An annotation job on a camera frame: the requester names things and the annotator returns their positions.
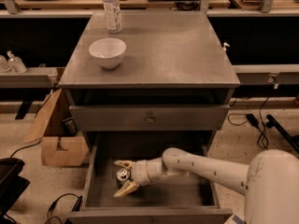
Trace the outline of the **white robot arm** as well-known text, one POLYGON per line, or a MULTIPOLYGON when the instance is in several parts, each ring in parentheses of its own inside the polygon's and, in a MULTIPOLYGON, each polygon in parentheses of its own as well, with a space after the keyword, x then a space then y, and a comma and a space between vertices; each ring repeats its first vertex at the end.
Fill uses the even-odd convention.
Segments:
POLYGON ((121 168, 116 198, 152 183, 174 182, 195 174, 244 195, 246 224, 298 224, 299 159, 282 150, 263 151, 248 165, 174 147, 160 158, 114 163, 121 168))

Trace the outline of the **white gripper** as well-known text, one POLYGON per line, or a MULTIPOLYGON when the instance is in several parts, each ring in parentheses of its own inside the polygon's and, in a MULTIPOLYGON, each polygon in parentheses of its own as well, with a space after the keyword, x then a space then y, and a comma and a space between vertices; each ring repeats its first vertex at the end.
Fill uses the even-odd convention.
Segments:
POLYGON ((114 164, 131 170, 131 178, 133 180, 126 181, 114 194, 115 198, 124 197, 136 191, 139 186, 147 186, 152 182, 160 181, 166 172, 161 158, 143 161, 114 161, 114 164))

